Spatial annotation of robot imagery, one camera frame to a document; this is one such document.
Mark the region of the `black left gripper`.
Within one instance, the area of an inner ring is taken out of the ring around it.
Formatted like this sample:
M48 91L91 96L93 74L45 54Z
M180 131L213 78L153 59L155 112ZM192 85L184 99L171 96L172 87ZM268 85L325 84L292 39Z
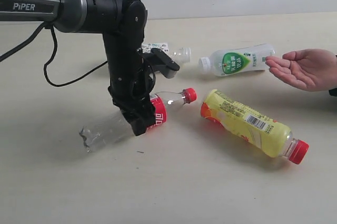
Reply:
M112 102L124 112L137 117L131 122L131 127L135 136L144 134L148 129L154 126L155 122L155 107L150 101L150 94L146 93L144 97L133 98L127 97L122 99L114 93L111 86L108 87L108 92L111 95Z

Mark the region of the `person's open hand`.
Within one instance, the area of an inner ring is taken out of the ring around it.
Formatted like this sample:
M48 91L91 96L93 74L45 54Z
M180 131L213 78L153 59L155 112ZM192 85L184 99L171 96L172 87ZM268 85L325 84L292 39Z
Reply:
M269 71L297 89L333 92L336 89L336 55L323 49L292 51L265 59Z

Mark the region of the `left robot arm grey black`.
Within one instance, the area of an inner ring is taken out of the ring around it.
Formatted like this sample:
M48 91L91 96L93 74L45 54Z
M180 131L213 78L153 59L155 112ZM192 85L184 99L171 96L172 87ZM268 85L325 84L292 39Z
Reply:
M142 54L147 11L141 0L1 0L1 21L40 22L63 33L101 34L113 103L131 122L155 121L155 81Z

